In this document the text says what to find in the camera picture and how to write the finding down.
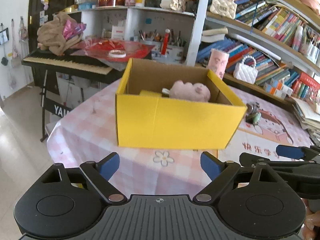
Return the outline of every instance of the cream handbag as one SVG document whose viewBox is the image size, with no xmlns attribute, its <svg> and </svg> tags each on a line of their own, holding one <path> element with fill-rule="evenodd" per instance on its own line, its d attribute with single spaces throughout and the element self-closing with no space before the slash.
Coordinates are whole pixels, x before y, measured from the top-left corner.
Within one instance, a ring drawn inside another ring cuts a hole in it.
<svg viewBox="0 0 320 240">
<path fill-rule="evenodd" d="M 232 2 L 228 0 L 212 0 L 212 5 L 210 6 L 210 12 L 216 13 L 231 19 L 236 17 L 237 4 L 235 0 Z"/>
<path fill-rule="evenodd" d="M 247 58 L 253 59 L 253 66 L 248 66 L 244 63 Z M 233 72 L 233 76 L 236 79 L 242 80 L 244 82 L 254 84 L 258 75 L 258 70 L 256 69 L 256 60 L 252 56 L 246 56 L 242 59 L 240 63 L 237 63 L 236 69 Z"/>
</svg>

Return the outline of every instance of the tile floor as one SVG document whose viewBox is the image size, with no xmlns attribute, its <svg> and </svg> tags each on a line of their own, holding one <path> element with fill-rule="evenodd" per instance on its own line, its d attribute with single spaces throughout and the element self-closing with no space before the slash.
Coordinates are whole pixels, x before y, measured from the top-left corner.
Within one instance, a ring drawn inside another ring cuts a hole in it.
<svg viewBox="0 0 320 240">
<path fill-rule="evenodd" d="M 18 240 L 13 217 L 19 198 L 52 165 L 41 143 L 40 89 L 24 88 L 0 109 L 0 240 Z M 59 96 L 49 95 L 52 99 Z"/>
</svg>

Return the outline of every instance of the door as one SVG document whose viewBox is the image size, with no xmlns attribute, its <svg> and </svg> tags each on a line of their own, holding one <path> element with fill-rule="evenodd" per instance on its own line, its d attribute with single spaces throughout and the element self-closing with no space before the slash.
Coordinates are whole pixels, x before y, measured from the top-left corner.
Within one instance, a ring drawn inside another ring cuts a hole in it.
<svg viewBox="0 0 320 240">
<path fill-rule="evenodd" d="M 74 0 L 49 0 L 49 8 L 45 11 L 48 15 L 48 21 L 53 20 L 54 13 L 74 4 Z M 29 0 L 28 12 L 28 32 L 29 32 L 29 51 L 32 52 L 37 48 L 37 31 L 40 27 L 40 11 L 43 11 L 44 5 L 41 0 Z M 32 69 L 34 82 L 36 86 L 41 86 L 44 78 L 44 70 Z M 55 72 L 48 72 L 47 89 L 53 93 L 59 94 L 57 76 Z"/>
</svg>

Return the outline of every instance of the brown blanket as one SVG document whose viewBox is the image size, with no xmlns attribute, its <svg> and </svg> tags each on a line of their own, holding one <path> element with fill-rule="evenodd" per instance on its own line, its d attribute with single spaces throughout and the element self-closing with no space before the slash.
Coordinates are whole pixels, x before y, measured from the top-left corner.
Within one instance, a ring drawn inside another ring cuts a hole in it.
<svg viewBox="0 0 320 240">
<path fill-rule="evenodd" d="M 41 43 L 40 48 L 42 50 L 49 49 L 55 55 L 61 56 L 66 49 L 81 40 L 83 33 L 74 36 L 68 41 L 63 37 L 63 28 L 67 20 L 76 23 L 76 20 L 72 19 L 68 14 L 60 12 L 52 21 L 45 23 L 38 29 L 37 40 Z"/>
</svg>

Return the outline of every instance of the white flower print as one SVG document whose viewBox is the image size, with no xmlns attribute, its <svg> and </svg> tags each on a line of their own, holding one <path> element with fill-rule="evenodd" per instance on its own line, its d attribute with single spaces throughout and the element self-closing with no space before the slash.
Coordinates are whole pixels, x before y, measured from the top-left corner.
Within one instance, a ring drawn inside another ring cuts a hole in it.
<svg viewBox="0 0 320 240">
<path fill-rule="evenodd" d="M 161 152 L 161 151 L 156 151 L 155 152 L 156 156 L 153 157 L 153 162 L 154 163 L 161 163 L 162 167 L 167 167 L 168 163 L 174 163 L 174 159 L 169 156 L 169 152 Z"/>
</svg>

